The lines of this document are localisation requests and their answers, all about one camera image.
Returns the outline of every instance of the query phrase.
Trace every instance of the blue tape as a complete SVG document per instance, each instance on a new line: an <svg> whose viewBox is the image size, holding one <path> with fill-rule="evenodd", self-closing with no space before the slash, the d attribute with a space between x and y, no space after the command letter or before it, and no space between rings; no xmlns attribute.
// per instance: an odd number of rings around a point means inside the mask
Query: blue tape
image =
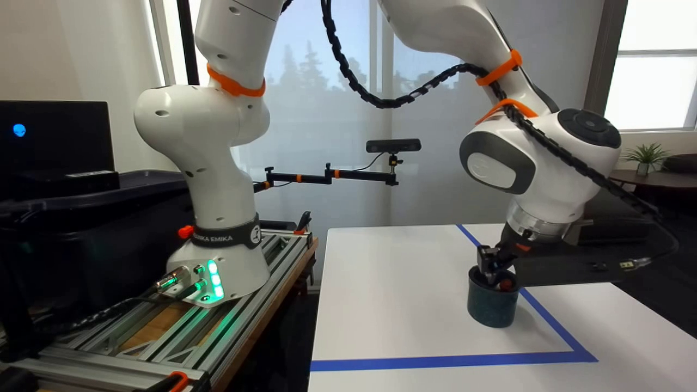
<svg viewBox="0 0 697 392"><path fill-rule="evenodd" d="M464 227L457 228L480 247L480 240ZM471 365L530 365L530 363L578 363L598 361L538 299L527 289L522 297L540 313L540 317L569 344L563 352L503 352L503 355L447 355L447 358L378 358L378 359L317 359L311 373L360 373L360 370L409 370L409 369L471 369Z"/></svg>

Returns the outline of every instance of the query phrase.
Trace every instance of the blue light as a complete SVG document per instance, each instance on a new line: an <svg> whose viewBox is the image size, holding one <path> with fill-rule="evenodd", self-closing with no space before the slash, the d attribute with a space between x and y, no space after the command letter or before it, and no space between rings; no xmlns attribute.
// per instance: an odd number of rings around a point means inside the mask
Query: blue light
<svg viewBox="0 0 697 392"><path fill-rule="evenodd" d="M13 124L13 133L15 133L15 138L26 138L26 124L23 124L23 121L17 121L17 124Z"/></svg>

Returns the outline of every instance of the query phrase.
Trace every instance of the window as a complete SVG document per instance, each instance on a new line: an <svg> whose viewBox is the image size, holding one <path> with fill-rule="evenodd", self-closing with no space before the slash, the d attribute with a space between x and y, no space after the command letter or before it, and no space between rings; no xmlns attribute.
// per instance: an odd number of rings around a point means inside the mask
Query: window
<svg viewBox="0 0 697 392"><path fill-rule="evenodd" d="M615 127L695 130L695 16L695 0L630 0L605 110Z"/></svg>

